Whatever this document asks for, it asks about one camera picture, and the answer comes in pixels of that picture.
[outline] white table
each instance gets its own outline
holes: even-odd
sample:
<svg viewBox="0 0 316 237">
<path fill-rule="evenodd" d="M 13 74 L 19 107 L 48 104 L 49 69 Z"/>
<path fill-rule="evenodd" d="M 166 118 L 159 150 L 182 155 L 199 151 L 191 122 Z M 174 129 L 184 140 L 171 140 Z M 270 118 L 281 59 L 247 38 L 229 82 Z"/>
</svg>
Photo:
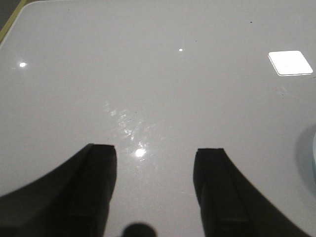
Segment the white table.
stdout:
<svg viewBox="0 0 316 237">
<path fill-rule="evenodd" d="M 280 77 L 268 58 L 299 50 L 316 69 L 315 10 L 307 0 L 26 6 L 0 48 L 0 195 L 87 143 L 113 144 L 105 236 L 134 221 L 159 236 L 203 236 L 195 153 L 224 148 L 315 236 L 316 76 Z"/>
</svg>

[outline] glossy white surface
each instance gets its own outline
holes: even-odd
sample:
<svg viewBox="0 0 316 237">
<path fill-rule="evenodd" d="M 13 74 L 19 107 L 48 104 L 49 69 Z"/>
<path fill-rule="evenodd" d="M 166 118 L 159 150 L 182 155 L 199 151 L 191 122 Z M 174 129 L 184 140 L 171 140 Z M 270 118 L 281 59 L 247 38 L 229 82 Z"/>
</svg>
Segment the glossy white surface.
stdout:
<svg viewBox="0 0 316 237">
<path fill-rule="evenodd" d="M 43 1 L 0 48 L 0 194 L 87 143 L 114 144 L 106 227 L 203 236 L 198 148 L 224 148 L 287 217 L 316 233 L 316 76 L 280 77 L 268 53 L 316 68 L 314 1 Z"/>
</svg>

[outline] black object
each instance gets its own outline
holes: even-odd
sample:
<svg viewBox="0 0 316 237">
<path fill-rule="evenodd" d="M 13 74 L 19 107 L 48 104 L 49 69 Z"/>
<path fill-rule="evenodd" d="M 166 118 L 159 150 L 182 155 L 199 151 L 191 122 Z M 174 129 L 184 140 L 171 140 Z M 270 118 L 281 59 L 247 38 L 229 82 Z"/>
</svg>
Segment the black object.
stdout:
<svg viewBox="0 0 316 237">
<path fill-rule="evenodd" d="M 155 230 L 147 224 L 135 223 L 125 228 L 122 237 L 157 237 Z"/>
<path fill-rule="evenodd" d="M 223 149 L 199 149 L 194 186 L 206 237 L 309 237 L 234 166 Z"/>
<path fill-rule="evenodd" d="M 88 144 L 0 198 L 1 237 L 101 237 L 117 175 L 114 146 Z"/>
</svg>

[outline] yellow edge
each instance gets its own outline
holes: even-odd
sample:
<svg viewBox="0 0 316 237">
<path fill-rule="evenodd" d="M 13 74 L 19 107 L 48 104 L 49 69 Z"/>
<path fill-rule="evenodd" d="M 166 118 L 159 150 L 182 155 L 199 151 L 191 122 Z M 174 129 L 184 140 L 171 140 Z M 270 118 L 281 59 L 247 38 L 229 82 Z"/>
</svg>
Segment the yellow edge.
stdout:
<svg viewBox="0 0 316 237">
<path fill-rule="evenodd" d="M 0 31 L 0 42 L 5 37 L 6 33 L 10 29 L 11 25 L 13 24 L 15 18 L 18 16 L 19 12 L 21 11 L 22 7 L 25 5 L 26 0 L 21 0 L 20 3 L 17 5 L 16 9 L 13 11 L 9 19 L 7 20 L 6 24 Z"/>
</svg>

